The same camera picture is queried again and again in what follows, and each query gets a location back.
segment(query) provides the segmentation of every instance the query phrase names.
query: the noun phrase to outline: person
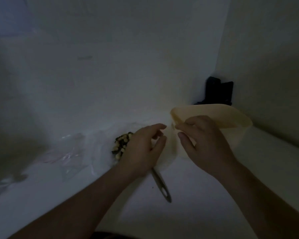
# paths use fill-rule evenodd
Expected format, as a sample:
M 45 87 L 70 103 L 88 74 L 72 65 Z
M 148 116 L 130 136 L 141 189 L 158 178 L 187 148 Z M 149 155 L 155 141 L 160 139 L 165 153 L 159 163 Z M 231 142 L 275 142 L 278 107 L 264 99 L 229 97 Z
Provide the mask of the person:
M 155 166 L 166 143 L 161 132 L 165 128 L 155 124 L 138 130 L 118 165 L 11 238 L 90 238 L 120 193 Z M 224 186 L 258 238 L 299 238 L 299 212 L 236 160 L 209 117 L 191 117 L 176 128 L 182 131 L 178 136 L 190 159 Z M 152 148 L 151 140 L 157 138 Z

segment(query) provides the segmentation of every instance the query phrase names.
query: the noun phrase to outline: beige plastic bin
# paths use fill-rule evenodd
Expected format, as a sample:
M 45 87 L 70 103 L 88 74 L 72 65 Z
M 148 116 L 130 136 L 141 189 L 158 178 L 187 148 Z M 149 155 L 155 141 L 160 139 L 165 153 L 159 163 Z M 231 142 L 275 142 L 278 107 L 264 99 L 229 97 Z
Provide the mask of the beige plastic bin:
M 224 104 L 190 105 L 175 107 L 171 110 L 172 128 L 175 134 L 177 135 L 179 132 L 174 128 L 177 123 L 184 122 L 189 117 L 200 115 L 207 115 L 216 122 L 231 149 L 239 145 L 247 129 L 252 126 L 251 119 L 232 106 Z M 188 157 L 178 136 L 176 136 L 176 140 L 177 155 Z

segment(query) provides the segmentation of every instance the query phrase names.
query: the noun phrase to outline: person's right hand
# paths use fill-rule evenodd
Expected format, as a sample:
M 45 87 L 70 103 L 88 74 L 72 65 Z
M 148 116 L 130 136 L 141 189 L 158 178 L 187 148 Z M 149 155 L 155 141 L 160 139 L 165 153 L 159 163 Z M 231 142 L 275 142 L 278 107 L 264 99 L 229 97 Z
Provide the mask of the person's right hand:
M 210 175 L 217 178 L 218 174 L 236 162 L 227 140 L 210 117 L 190 117 L 175 128 L 183 131 L 178 136 L 187 155 Z M 196 141 L 195 146 L 188 136 Z

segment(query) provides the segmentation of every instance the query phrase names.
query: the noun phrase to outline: white wall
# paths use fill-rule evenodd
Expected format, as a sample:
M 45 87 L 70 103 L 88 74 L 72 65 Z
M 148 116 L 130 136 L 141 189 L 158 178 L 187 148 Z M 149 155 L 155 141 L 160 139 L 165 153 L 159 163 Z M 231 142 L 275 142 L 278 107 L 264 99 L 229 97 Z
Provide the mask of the white wall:
M 0 39 L 0 155 L 203 98 L 230 0 L 28 0 Z
M 231 0 L 215 73 L 233 105 L 299 146 L 299 0 Z

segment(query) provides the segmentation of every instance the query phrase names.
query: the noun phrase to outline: utensil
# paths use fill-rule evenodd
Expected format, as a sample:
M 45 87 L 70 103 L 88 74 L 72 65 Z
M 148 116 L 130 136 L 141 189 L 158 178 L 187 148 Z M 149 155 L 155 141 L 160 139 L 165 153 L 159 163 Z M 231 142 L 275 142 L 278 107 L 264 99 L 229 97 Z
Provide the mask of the utensil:
M 156 172 L 156 170 L 154 168 L 152 168 L 151 170 L 152 176 L 155 180 L 155 183 L 157 184 L 159 190 L 161 191 L 161 193 L 163 194 L 164 198 L 171 203 L 171 195 L 168 192 L 167 186 L 165 185 L 165 183 L 163 182 L 163 180 L 161 179 L 161 177 L 158 175 L 158 173 Z

